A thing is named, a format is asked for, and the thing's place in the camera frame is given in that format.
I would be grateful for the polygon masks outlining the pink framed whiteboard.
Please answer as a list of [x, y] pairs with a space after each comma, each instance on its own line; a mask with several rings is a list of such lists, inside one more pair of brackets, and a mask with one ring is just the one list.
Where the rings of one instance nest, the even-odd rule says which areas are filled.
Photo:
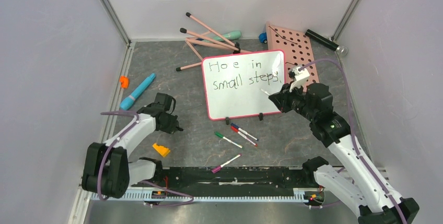
[[208, 117], [224, 120], [279, 113], [260, 89], [273, 94], [285, 83], [281, 50], [213, 56], [202, 63]]

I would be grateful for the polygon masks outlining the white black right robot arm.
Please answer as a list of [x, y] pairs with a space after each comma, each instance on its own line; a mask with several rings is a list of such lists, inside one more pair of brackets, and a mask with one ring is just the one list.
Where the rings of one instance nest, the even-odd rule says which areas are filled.
[[284, 84], [269, 99], [283, 113], [295, 111], [306, 118], [312, 134], [342, 163], [353, 182], [342, 177], [322, 157], [303, 164], [302, 181], [321, 185], [357, 217], [358, 223], [412, 223], [419, 211], [413, 198], [404, 198], [382, 176], [361, 148], [347, 121], [333, 110], [328, 86], [308, 85], [307, 90]]

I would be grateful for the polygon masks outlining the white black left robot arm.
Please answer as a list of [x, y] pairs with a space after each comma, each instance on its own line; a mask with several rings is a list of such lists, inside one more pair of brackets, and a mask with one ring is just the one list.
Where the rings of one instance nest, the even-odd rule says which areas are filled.
[[174, 114], [174, 97], [158, 93], [155, 100], [138, 111], [118, 110], [112, 115], [130, 117], [131, 121], [103, 143], [89, 145], [81, 177], [83, 190], [95, 193], [102, 201], [123, 198], [131, 186], [147, 186], [142, 195], [147, 203], [157, 205], [170, 200], [173, 205], [187, 205], [198, 199], [213, 201], [264, 201], [287, 197], [291, 193], [283, 180], [283, 168], [229, 168], [225, 164], [209, 168], [165, 169], [153, 158], [129, 161], [130, 154], [150, 134], [181, 131]]

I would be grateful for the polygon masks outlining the green whiteboard marker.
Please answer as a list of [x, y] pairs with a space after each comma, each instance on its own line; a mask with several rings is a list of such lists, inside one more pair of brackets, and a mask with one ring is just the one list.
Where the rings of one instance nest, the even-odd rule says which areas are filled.
[[229, 142], [229, 143], [231, 143], [231, 144], [237, 146], [238, 148], [241, 148], [241, 149], [243, 148], [242, 145], [240, 145], [240, 144], [238, 144], [238, 143], [235, 143], [234, 141], [232, 141], [231, 139], [225, 137], [223, 134], [221, 134], [221, 133], [219, 133], [219, 132], [214, 132], [214, 134], [215, 134], [217, 137], [219, 137], [219, 138], [221, 138], [221, 139], [224, 139], [225, 141], [227, 141], [227, 142]]

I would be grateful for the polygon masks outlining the red whiteboard marker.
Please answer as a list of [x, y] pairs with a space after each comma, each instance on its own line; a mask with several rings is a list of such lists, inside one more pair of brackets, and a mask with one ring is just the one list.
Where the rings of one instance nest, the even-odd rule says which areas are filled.
[[244, 133], [242, 133], [240, 130], [238, 130], [237, 128], [235, 128], [234, 126], [230, 127], [234, 132], [236, 132], [237, 134], [239, 134], [242, 138], [244, 138], [245, 140], [247, 140], [249, 143], [251, 143], [254, 147], [257, 147], [257, 143], [255, 143], [254, 141], [252, 141], [251, 139], [249, 139]]

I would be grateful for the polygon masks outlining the blue whiteboard marker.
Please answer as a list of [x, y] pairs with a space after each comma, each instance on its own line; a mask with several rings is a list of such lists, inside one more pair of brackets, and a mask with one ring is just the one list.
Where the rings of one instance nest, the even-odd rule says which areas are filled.
[[251, 134], [249, 134], [246, 130], [240, 128], [238, 125], [236, 125], [236, 124], [234, 124], [234, 123], [230, 123], [230, 125], [231, 125], [232, 127], [234, 127], [236, 130], [238, 130], [239, 132], [242, 132], [242, 133], [245, 134], [246, 136], [251, 137], [253, 140], [255, 140], [255, 141], [258, 141], [258, 140], [259, 140], [258, 138], [256, 138], [256, 137], [252, 136]]

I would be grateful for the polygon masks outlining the purple whiteboard marker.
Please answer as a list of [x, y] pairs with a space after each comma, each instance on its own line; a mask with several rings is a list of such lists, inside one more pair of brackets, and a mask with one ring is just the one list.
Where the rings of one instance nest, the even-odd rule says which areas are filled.
[[241, 156], [242, 156], [242, 154], [238, 154], [238, 155], [236, 155], [235, 157], [231, 158], [230, 160], [228, 160], [228, 161], [226, 161], [226, 162], [220, 164], [219, 166], [213, 168], [213, 169], [211, 170], [211, 172], [212, 172], [213, 174], [219, 172], [223, 167], [225, 167], [226, 165], [228, 165], [228, 164], [230, 164], [231, 162], [235, 161], [236, 159], [240, 158]]

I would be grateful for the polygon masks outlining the yellow orange wedge block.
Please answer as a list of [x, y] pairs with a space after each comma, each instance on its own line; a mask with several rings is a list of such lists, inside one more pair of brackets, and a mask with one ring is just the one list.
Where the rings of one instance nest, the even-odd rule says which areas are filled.
[[154, 143], [152, 147], [164, 158], [167, 157], [171, 152], [169, 148], [162, 145], [158, 145], [157, 143]]

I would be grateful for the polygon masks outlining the blue toy marker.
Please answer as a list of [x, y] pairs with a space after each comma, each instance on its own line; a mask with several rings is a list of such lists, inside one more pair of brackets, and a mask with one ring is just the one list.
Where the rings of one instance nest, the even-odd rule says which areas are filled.
[[129, 96], [122, 100], [122, 102], [120, 103], [120, 109], [127, 111], [129, 108], [131, 108], [135, 101], [151, 85], [155, 78], [155, 73], [152, 73], [147, 78], [145, 78], [144, 81], [141, 82]]

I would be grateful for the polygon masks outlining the pink perforated board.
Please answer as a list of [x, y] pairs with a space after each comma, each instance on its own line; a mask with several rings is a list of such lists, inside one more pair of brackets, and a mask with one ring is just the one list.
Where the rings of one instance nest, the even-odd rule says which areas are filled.
[[281, 50], [285, 54], [285, 82], [291, 81], [288, 72], [294, 66], [304, 66], [314, 61], [310, 39], [301, 31], [265, 24], [269, 50]]

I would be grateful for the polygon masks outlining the orange plastic piece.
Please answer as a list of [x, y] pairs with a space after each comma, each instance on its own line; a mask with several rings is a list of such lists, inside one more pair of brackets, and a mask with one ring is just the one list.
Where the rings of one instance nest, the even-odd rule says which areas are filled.
[[120, 82], [121, 88], [127, 89], [129, 87], [130, 81], [126, 76], [121, 76], [119, 78], [119, 82]]

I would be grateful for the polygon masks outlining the blue toy car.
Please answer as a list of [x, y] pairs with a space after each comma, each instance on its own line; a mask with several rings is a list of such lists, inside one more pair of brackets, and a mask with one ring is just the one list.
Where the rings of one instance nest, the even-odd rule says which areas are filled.
[[261, 34], [259, 35], [258, 39], [259, 39], [259, 42], [260, 42], [260, 43], [262, 43], [262, 44], [267, 44], [267, 33], [266, 33], [266, 32], [261, 33]]

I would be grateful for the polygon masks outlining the black flashlight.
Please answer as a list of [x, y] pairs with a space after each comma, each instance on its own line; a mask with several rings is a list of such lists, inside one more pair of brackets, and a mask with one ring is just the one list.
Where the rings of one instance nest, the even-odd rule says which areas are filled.
[[321, 44], [322, 46], [334, 51], [338, 55], [345, 56], [348, 53], [347, 47], [339, 45], [310, 29], [306, 30], [305, 35], [310, 39], [316, 41], [317, 43]]

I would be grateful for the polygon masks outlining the teal green toy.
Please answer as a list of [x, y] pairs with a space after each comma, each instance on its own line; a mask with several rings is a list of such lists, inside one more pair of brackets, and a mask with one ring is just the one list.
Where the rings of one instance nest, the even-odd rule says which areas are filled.
[[[208, 34], [214, 34], [215, 35], [215, 33], [212, 33], [212, 32], [210, 32], [210, 31], [207, 31], [207, 32], [205, 32], [205, 33], [203, 33], [203, 35], [204, 36], [207, 36]], [[224, 38], [226, 38], [226, 39], [228, 39], [229, 41], [234, 41], [234, 40], [238, 40], [238, 39], [240, 39], [241, 37], [242, 37], [242, 33], [241, 33], [241, 31], [231, 31], [231, 32], [229, 32], [229, 33], [225, 33], [225, 34], [223, 34], [222, 35]], [[219, 41], [219, 42], [226, 42], [225, 40], [224, 40], [224, 38], [222, 38], [222, 37], [220, 37], [220, 36], [214, 36], [214, 37], [212, 37], [212, 39], [214, 39], [214, 40], [216, 40], [216, 41]], [[204, 41], [204, 42], [210, 42], [210, 41], [207, 41], [207, 40], [204, 40], [204, 39], [201, 39], [201, 38], [197, 38], [196, 40], [199, 40], [199, 41]]]

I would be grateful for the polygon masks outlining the pink easel legs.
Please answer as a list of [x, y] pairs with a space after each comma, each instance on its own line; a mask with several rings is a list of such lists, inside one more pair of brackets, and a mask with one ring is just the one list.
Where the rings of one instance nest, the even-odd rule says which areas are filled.
[[241, 48], [238, 42], [233, 42], [229, 38], [220, 34], [206, 23], [202, 22], [190, 12], [186, 12], [185, 15], [191, 20], [198, 23], [200, 26], [204, 27], [207, 31], [204, 33], [196, 33], [194, 31], [188, 30], [186, 28], [180, 28], [180, 32], [191, 37], [185, 38], [185, 43], [187, 46], [194, 52], [194, 54], [199, 58], [200, 62], [195, 64], [190, 64], [186, 66], [181, 66], [176, 68], [176, 72], [181, 72], [186, 69], [190, 69], [193, 67], [201, 66], [203, 63], [204, 57], [197, 51], [194, 47], [195, 45], [206, 46], [209, 48], [221, 49], [226, 51], [232, 51], [232, 54], [240, 54], [240, 53], [251, 53], [251, 51], [247, 51]]

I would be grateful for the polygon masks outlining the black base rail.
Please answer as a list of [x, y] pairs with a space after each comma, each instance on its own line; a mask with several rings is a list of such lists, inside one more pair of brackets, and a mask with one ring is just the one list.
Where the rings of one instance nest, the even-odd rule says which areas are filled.
[[157, 171], [152, 182], [194, 197], [291, 196], [293, 189], [319, 190], [308, 172], [298, 167], [169, 167]]

